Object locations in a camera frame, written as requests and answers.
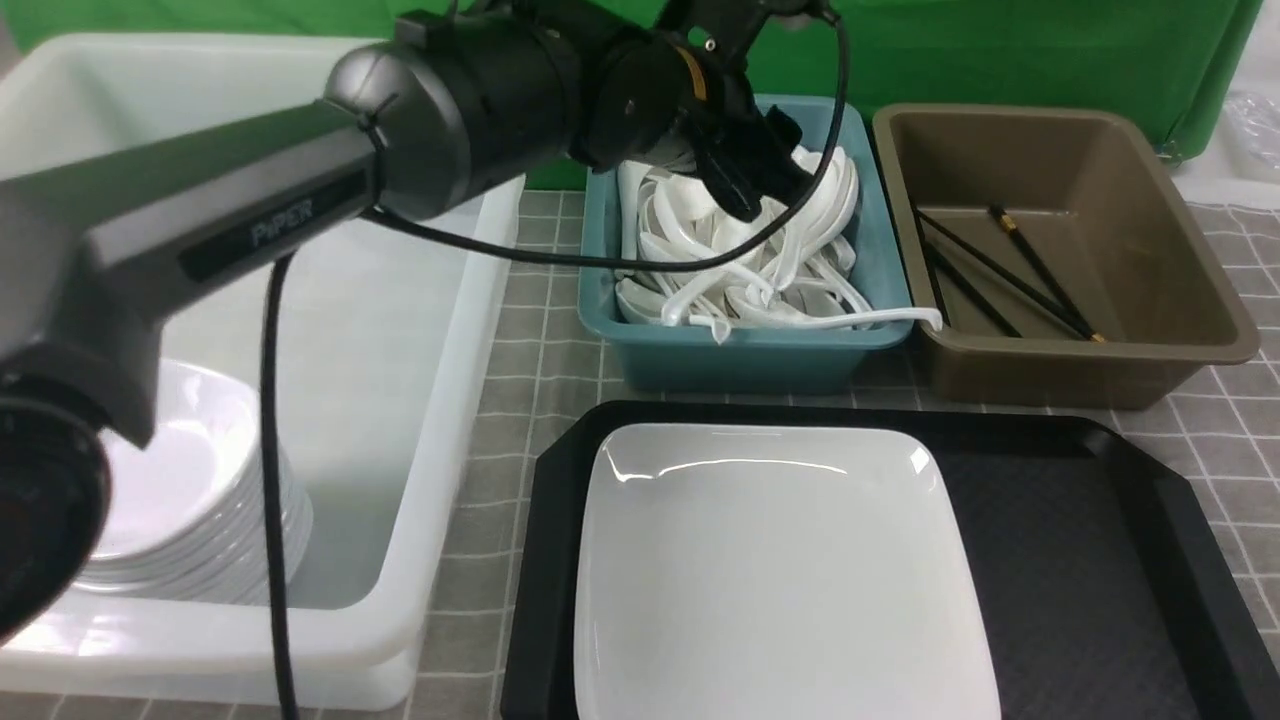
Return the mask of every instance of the black serving tray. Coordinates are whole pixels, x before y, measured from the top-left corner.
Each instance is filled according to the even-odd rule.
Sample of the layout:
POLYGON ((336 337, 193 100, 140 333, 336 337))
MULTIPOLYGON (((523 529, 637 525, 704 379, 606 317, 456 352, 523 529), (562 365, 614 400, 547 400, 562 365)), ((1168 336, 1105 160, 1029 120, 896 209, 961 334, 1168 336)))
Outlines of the black serving tray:
POLYGON ((1068 416, 655 402, 602 405, 538 460, 506 720, 579 717, 573 598, 586 489, 600 443, 636 423, 865 427, 922 441, 960 525, 1006 720, 1280 720, 1280 676, 1190 486, 1107 428, 1068 416))

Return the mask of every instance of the white plastic bin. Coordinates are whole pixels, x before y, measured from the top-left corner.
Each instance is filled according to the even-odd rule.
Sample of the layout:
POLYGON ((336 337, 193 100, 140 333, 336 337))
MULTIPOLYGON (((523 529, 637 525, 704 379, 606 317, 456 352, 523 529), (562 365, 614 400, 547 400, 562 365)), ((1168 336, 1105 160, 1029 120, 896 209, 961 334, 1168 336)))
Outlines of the white plastic bin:
MULTIPOLYGON (((307 102, 362 42, 51 41, 0 82, 0 177, 307 102)), ((511 245, 521 187, 431 224, 511 245)), ((507 268, 358 220, 298 254, 279 404, 284 448, 315 505, 289 598, 306 706, 381 710, 415 682, 507 268)), ((183 313, 165 355, 256 384, 264 287, 259 272, 183 313)), ((274 703, 268 614, 70 592, 0 648, 0 689, 274 703)))

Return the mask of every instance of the gray checkered tablecloth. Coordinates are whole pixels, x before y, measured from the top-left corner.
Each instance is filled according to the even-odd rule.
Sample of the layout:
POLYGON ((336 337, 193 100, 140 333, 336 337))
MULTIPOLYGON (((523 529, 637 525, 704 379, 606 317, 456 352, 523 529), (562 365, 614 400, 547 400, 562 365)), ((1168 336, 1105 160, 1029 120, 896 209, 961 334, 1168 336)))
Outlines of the gray checkered tablecloth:
MULTIPOLYGON (((581 193, 529 192, 520 245, 576 250, 581 193)), ((1280 217, 1194 208, 1262 328, 1260 356, 1204 370, 1143 413, 970 406, 922 388, 918 357, 872 355, 849 392, 827 397, 669 396, 671 401, 1071 413, 1093 418, 1185 475, 1199 496, 1262 637, 1280 660, 1280 217)), ((582 413, 639 396, 620 379, 609 348, 577 319, 572 270, 512 268, 471 460, 445 541, 428 619, 420 678, 408 702, 381 714, 308 711, 308 719, 497 719, 524 548, 534 460, 582 413)), ((271 708, 49 696, 0 696, 5 720, 259 720, 271 708)))

